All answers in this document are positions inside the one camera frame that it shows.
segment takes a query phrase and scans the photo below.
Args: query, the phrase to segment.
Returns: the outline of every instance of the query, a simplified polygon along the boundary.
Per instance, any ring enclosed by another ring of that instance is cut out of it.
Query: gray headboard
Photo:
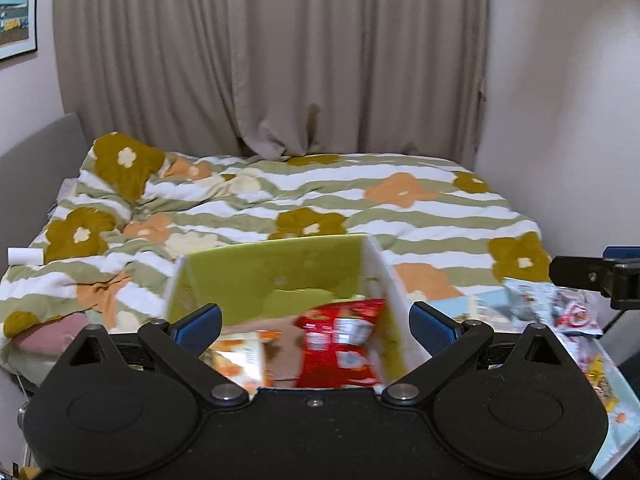
[[[78,176],[88,149],[78,116],[67,114],[0,155],[0,276],[6,248],[33,241],[60,184]]]

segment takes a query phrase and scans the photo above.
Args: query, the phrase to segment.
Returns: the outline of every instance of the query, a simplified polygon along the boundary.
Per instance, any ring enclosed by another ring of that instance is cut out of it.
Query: white cylinder
[[[44,265],[44,251],[38,248],[9,247],[6,259],[9,265]]]

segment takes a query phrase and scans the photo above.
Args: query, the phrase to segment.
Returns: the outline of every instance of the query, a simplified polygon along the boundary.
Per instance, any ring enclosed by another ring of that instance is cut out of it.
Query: curtain fold
[[[166,150],[471,166],[488,0],[54,0],[65,110]]]

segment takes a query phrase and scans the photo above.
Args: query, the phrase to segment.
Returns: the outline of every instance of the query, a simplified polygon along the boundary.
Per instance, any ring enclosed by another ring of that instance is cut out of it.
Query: bed sheet
[[[75,312],[110,332],[163,317],[180,254],[347,232],[377,238],[414,301],[494,290],[506,276],[548,280],[537,224],[448,160],[194,158],[109,134],[30,245],[46,264],[10,267],[0,282],[0,364],[19,371],[10,361],[24,361],[24,341]]]

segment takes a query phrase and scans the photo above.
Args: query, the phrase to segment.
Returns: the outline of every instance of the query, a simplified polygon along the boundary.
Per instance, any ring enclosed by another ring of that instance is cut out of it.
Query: picture frame
[[[38,49],[37,0],[0,0],[0,62]]]

